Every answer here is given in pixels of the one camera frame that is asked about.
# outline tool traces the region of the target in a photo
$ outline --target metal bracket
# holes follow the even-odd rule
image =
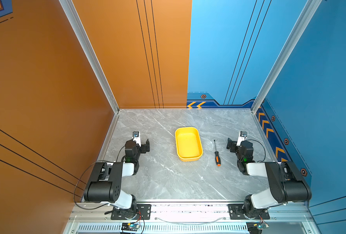
[[[230,219],[248,219],[244,215],[243,204],[228,204]],[[267,209],[263,209],[261,217],[265,220],[270,219]]]
[[[116,208],[113,208],[112,216],[110,217],[111,220],[130,220],[125,218],[125,216],[130,216],[130,211],[127,210],[119,210]],[[151,204],[137,204],[137,211],[140,211],[142,218],[144,220],[150,219],[151,214]],[[133,220],[139,219],[139,214],[133,218]]]

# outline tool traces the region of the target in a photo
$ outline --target yellow tray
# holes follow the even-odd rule
[[[176,130],[177,154],[181,161],[196,161],[203,155],[199,132],[196,128],[185,127]]]

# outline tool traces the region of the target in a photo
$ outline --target marble surface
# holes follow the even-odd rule
[[[141,154],[136,175],[122,179],[122,189],[137,199],[225,199],[243,201],[248,194],[268,188],[266,178],[243,175],[237,157],[226,149],[228,137],[237,140],[240,130],[248,139],[264,144],[250,110],[209,109],[122,109],[105,160],[115,161],[120,148],[140,131],[142,144],[147,138],[151,151]],[[175,131],[195,127],[203,145],[198,161],[178,158]],[[214,144],[221,157],[215,163]],[[254,144],[254,160],[263,160],[264,150]],[[119,161],[125,155],[122,150]],[[267,152],[266,161],[272,161]]]

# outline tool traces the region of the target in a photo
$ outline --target orange and black handle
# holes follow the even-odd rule
[[[216,156],[215,160],[216,160],[217,166],[221,166],[221,159],[220,159],[218,151],[215,152],[215,156]]]

